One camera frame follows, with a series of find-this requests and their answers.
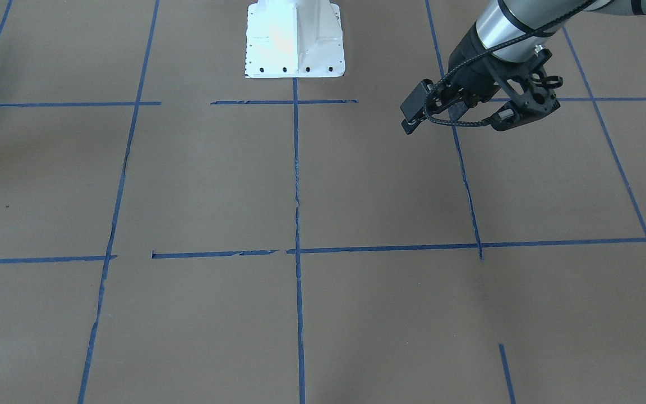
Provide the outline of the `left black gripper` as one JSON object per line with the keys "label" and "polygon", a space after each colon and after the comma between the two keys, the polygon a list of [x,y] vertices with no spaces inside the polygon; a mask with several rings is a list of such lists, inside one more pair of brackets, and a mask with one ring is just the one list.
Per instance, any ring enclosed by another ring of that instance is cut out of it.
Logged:
{"label": "left black gripper", "polygon": [[[449,71],[483,51],[486,48],[477,33],[477,25],[474,24],[449,56]],[[427,102],[428,120],[435,120],[436,115],[447,111],[449,120],[456,122],[478,103],[489,102],[500,90],[496,77],[502,75],[505,67],[505,61],[494,54],[487,54],[461,67],[449,79],[453,86],[451,88],[443,85],[435,90],[435,84],[430,79],[421,80],[400,105],[404,117],[403,131],[406,135],[411,135],[426,120],[424,107],[428,95],[431,97]]]}

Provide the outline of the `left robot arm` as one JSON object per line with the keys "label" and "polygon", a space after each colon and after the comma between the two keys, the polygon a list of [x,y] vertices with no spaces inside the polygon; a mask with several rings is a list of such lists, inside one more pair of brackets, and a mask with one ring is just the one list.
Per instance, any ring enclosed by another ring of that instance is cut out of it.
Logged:
{"label": "left robot arm", "polygon": [[402,128],[492,126],[506,131],[548,117],[560,107],[549,76],[546,41],[582,11],[644,16],[646,1],[491,1],[448,59],[446,74],[421,80],[402,102]]}

